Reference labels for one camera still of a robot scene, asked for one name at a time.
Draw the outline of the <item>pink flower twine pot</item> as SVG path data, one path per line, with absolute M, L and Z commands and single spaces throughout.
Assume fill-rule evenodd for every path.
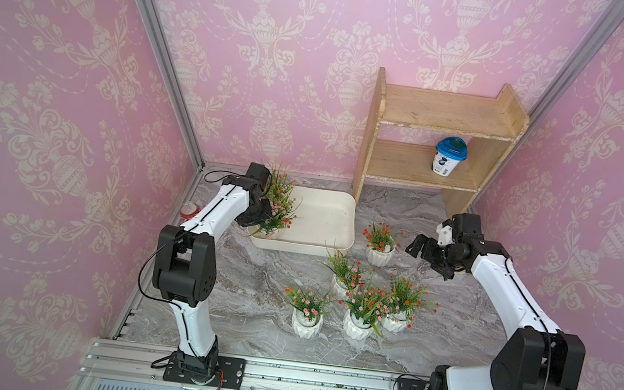
M 291 196 L 268 197 L 270 215 L 265 222 L 261 222 L 251 236 L 260 239 L 277 239 L 282 232 L 292 227 L 292 221 L 297 218 L 296 200 Z

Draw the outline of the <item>red flower white pot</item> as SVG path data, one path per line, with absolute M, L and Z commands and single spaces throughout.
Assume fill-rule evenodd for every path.
M 399 249 L 399 242 L 391 226 L 385 223 L 372 223 L 363 231 L 366 240 L 367 261 L 373 267 L 384 267 Z

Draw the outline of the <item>orange flower white pot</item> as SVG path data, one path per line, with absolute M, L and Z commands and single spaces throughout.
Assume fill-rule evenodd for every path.
M 281 173 L 278 169 L 271 172 L 271 178 L 266 186 L 266 197 L 273 208 L 289 210 L 295 201 L 292 198 L 295 181 L 289 178 L 286 173 Z

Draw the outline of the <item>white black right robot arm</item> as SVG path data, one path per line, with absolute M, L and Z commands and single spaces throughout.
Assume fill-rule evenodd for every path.
M 485 238 L 477 214 L 460 213 L 406 247 L 449 280 L 467 272 L 488 294 L 506 343 L 487 366 L 438 366 L 428 390 L 578 390 L 584 343 L 553 322 L 519 277 L 501 243 Z

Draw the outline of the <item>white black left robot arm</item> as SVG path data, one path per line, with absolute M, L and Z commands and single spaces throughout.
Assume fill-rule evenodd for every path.
M 272 215 L 263 195 L 269 178 L 268 168 L 253 162 L 244 175 L 225 177 L 217 195 L 196 216 L 160 232 L 152 284 L 177 322 L 178 367 L 201 380 L 218 370 L 218 339 L 207 303 L 217 281 L 216 241 L 233 222 L 245 228 Z

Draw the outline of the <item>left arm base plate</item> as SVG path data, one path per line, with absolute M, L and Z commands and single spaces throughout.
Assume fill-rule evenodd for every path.
M 194 384 L 222 389 L 241 389 L 246 359 L 231 356 L 191 356 L 177 350 L 172 353 L 164 369 L 163 380 L 172 383 Z

